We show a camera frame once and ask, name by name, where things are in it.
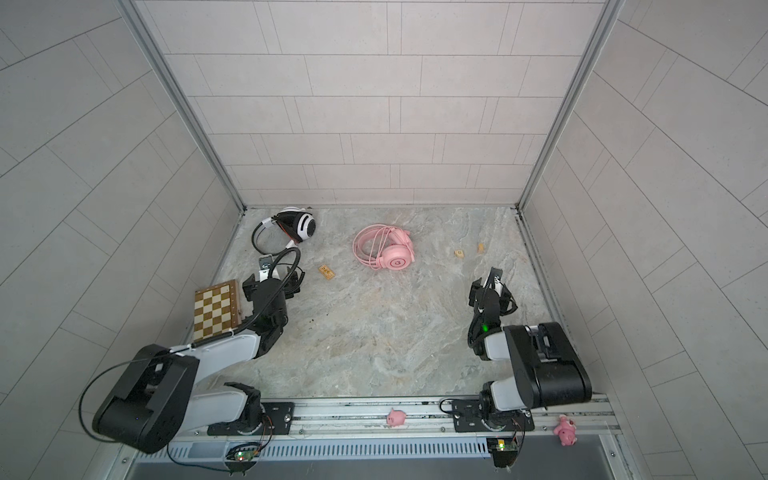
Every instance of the vent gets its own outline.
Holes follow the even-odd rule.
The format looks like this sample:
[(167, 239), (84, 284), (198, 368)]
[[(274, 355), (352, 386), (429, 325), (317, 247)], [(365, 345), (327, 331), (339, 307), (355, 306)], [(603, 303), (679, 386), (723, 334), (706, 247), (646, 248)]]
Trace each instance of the vent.
[[(194, 463), (221, 463), (224, 453), (241, 442), (227, 442), (219, 455), (195, 455), (195, 445), (206, 442), (174, 442), (170, 453), (175, 460)], [(273, 440), (261, 452), (261, 462), (299, 460), (367, 460), (375, 458), (489, 458), (485, 437), (425, 439), (323, 439)], [(138, 463), (170, 462), (165, 449), (152, 455), (139, 453)]]

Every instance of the marble floor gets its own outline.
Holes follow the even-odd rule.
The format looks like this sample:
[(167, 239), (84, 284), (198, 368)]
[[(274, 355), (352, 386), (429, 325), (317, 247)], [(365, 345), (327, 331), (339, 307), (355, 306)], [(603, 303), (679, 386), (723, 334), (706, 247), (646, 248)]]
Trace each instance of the marble floor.
[[(242, 282), (258, 270), (250, 235), (275, 213), (246, 212), (217, 281)], [(511, 375), (508, 362), (482, 362), (466, 343), (470, 284), (492, 266), (504, 270), (519, 305), (502, 322), (549, 321), (509, 208), (329, 208), (313, 214), (317, 231), (300, 245), (306, 278), (301, 293), (287, 300), (284, 334), (265, 356), (220, 371), (209, 386), (242, 382), (264, 398), (475, 394), (484, 382)], [(372, 223), (410, 230), (416, 261), (401, 271), (358, 263), (352, 240)], [(262, 236), (267, 246), (287, 242), (278, 229), (268, 232), (271, 238)], [(483, 254), (477, 253), (480, 242)], [(454, 250), (464, 250), (465, 258)], [(323, 264), (335, 278), (320, 274)], [(240, 297), (243, 315), (250, 314), (242, 291)]]

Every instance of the tiled wall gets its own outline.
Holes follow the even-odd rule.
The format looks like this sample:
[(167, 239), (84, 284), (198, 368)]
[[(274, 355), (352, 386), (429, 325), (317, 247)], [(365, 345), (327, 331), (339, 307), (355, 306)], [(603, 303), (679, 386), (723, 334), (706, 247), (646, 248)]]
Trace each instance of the tiled wall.
[(511, 204), (601, 3), (137, 5), (247, 204)]
[(81, 390), (182, 339), (237, 217), (111, 0), (0, 3), (0, 477), (83, 475)]
[(766, 31), (759, 0), (628, 0), (525, 208), (645, 478), (768, 474)]

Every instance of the checkered pattern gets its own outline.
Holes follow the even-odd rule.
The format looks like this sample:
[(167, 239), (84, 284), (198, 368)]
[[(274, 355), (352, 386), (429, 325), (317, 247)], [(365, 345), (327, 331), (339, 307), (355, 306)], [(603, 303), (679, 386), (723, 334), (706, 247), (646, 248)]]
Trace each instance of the checkered pattern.
[(220, 283), (194, 294), (194, 340), (234, 328), (237, 315), (237, 282)]

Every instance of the black headphones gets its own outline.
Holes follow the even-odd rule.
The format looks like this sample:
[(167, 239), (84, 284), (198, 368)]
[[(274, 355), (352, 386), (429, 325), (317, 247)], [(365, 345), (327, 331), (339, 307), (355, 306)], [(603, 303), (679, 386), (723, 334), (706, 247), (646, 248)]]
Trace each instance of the black headphones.
[(308, 214), (306, 209), (297, 207), (283, 208), (274, 217), (261, 220), (261, 222), (256, 225), (256, 228), (253, 229), (253, 233), (250, 236), (250, 242), (253, 245), (253, 248), (262, 255), (275, 255), (279, 253), (265, 252), (257, 247), (261, 232), (273, 225), (280, 227), (280, 229), (290, 238), (291, 241), (286, 245), (286, 248), (309, 239), (315, 233), (315, 228), (317, 227), (315, 217), (313, 217), (312, 214)]

